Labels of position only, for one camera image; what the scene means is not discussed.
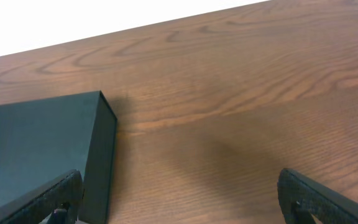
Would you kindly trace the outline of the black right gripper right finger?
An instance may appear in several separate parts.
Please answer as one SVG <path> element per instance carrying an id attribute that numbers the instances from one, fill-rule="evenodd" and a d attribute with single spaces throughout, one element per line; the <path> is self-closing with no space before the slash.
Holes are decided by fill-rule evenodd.
<path id="1" fill-rule="evenodd" d="M 358 223 L 358 203 L 293 170 L 282 169 L 277 182 L 286 223 Z"/>

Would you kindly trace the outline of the black gift box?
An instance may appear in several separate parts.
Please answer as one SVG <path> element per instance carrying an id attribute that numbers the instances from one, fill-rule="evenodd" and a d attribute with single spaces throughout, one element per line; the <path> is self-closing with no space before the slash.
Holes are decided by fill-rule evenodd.
<path id="1" fill-rule="evenodd" d="M 0 105 L 0 207 L 76 169 L 79 219 L 106 223 L 116 125 L 100 91 Z"/>

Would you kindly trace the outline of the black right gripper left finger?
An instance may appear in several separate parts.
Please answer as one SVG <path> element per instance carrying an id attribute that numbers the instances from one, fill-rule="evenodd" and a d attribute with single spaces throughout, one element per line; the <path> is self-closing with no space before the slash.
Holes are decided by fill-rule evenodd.
<path id="1" fill-rule="evenodd" d="M 69 170 L 0 207 L 2 223 L 76 223 L 83 199 L 80 171 Z"/>

